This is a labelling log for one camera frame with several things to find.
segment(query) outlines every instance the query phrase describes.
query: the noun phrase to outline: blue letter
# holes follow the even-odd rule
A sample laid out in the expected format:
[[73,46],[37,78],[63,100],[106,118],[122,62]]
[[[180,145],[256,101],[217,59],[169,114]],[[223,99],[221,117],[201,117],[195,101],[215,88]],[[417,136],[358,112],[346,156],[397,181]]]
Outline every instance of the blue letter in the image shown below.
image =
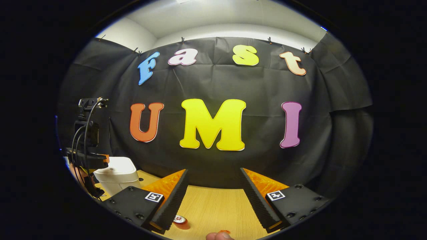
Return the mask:
[[138,65],[140,75],[138,85],[143,84],[145,81],[147,81],[147,79],[151,77],[151,75],[153,75],[153,72],[150,72],[149,68],[153,69],[156,66],[156,60],[154,58],[157,58],[159,55],[159,52],[155,52],[153,53],[153,55],[151,55]]

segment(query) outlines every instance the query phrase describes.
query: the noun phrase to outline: black backdrop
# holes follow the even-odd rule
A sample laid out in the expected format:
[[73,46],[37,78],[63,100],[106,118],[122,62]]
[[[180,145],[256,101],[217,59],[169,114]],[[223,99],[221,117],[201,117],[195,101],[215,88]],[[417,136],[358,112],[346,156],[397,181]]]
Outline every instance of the black backdrop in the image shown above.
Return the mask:
[[[233,47],[257,49],[256,66],[233,62]],[[190,66],[170,66],[167,61],[180,49],[198,50]],[[301,59],[307,73],[289,71],[279,54],[290,51]],[[159,52],[153,75],[138,85],[138,65]],[[355,60],[331,34],[326,34],[310,54],[282,44],[249,38],[202,38],[149,50],[138,56],[113,42],[94,39],[75,59],[64,79],[58,103],[61,143],[70,146],[73,121],[81,98],[109,98],[108,108],[97,110],[101,124],[99,153],[127,156],[140,169],[163,177],[189,169],[190,184],[240,188],[239,168],[244,167],[288,185],[310,184],[335,197],[363,161],[372,134],[372,118],[362,109],[371,105],[366,80]],[[182,148],[186,99],[202,99],[215,116],[227,99],[246,102],[242,117],[243,151]],[[130,106],[152,102],[165,105],[158,132],[149,143],[136,141],[129,130]],[[282,149],[286,124],[283,102],[302,105],[300,144]],[[141,115],[140,128],[148,129],[150,111]]]

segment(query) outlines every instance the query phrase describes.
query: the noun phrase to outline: ceiling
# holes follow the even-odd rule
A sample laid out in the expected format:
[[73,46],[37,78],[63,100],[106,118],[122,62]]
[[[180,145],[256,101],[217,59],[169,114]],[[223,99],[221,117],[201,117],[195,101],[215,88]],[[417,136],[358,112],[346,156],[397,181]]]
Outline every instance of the ceiling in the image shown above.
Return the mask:
[[324,30],[316,23],[271,0],[159,0],[126,17],[145,27],[156,38],[189,28],[223,23],[274,27],[316,42],[320,40],[319,36],[324,35]]

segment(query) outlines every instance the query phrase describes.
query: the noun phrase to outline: yellow letter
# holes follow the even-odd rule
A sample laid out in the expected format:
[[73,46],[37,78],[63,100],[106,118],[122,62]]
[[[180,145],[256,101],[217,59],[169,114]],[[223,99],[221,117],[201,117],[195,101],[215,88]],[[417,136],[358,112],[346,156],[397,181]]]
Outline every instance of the yellow letter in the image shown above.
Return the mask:
[[254,54],[257,50],[252,46],[236,45],[233,47],[233,61],[240,65],[255,66],[260,61]]
[[245,149],[241,135],[242,111],[246,108],[244,101],[237,99],[224,101],[213,119],[201,99],[187,99],[181,106],[185,109],[186,115],[184,139],[179,141],[180,146],[198,148],[200,142],[196,140],[197,129],[207,149],[212,147],[220,131],[221,140],[216,144],[219,150]]

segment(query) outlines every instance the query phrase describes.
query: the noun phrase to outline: human hand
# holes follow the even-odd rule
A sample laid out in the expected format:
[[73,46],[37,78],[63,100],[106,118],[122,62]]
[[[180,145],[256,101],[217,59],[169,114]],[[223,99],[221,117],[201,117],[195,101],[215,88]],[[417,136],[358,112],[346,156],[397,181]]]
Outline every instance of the human hand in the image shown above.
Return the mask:
[[206,235],[206,240],[234,240],[230,237],[230,235],[226,232],[211,232]]

